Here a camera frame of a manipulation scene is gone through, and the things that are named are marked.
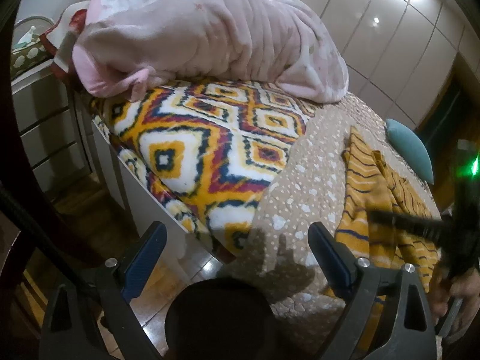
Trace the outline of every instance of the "green led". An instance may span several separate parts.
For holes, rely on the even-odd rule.
[[[474,163],[472,164],[472,175],[475,176],[478,171],[479,171],[479,158],[477,156]]]

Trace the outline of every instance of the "geometric patterned blanket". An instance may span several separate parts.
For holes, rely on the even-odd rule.
[[[170,81],[136,103],[117,96],[90,105],[121,147],[157,176],[159,202],[170,204],[208,250],[223,245],[234,255],[263,191],[318,107],[273,84],[205,78]]]

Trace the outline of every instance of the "yellow striped garment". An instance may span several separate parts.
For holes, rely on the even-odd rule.
[[[345,209],[335,239],[347,245],[356,257],[367,257],[378,267],[400,268],[404,263],[414,264],[428,292],[433,267],[439,258],[433,243],[392,226],[368,223],[366,209],[431,218],[429,210],[408,180],[390,168],[382,154],[372,150],[353,126],[343,158],[346,163]],[[359,349],[368,349],[382,304],[383,297],[377,298]]]

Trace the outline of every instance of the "pink blanket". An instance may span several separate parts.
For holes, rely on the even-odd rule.
[[[173,78],[275,83],[318,103],[349,78],[318,16],[299,0],[90,0],[73,63],[92,95],[141,100]]]

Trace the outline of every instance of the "teal pillow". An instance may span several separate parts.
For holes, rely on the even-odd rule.
[[[427,149],[412,130],[396,120],[387,119],[387,138],[420,179],[434,183],[434,172]]]

